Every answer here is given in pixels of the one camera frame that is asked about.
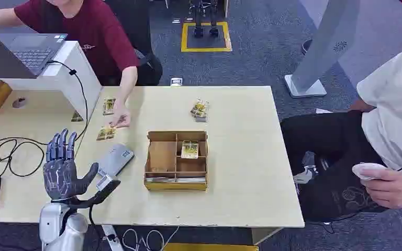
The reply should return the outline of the person's hand with controller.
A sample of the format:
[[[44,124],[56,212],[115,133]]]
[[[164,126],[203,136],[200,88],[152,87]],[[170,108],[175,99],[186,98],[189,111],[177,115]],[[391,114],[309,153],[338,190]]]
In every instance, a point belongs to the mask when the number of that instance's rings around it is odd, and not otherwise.
[[[390,169],[363,169],[371,180],[361,181],[377,204],[389,209],[402,209],[402,174]]]

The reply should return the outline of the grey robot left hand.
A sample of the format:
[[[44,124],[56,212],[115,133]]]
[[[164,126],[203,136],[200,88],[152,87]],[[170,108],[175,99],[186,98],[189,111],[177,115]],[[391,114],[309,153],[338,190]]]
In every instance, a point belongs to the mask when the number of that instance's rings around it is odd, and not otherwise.
[[[94,162],[84,177],[77,177],[74,159],[77,133],[72,132],[67,137],[68,132],[65,128],[56,133],[46,148],[46,163],[43,166],[44,187],[53,201],[85,194],[99,169],[99,164]]]

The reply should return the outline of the person's hand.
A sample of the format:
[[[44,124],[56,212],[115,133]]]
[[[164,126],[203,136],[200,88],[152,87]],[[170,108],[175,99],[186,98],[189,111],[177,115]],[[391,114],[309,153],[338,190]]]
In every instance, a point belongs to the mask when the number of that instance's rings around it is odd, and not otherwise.
[[[124,128],[130,126],[131,116],[128,109],[124,106],[114,110],[114,116],[109,125],[113,128]]]

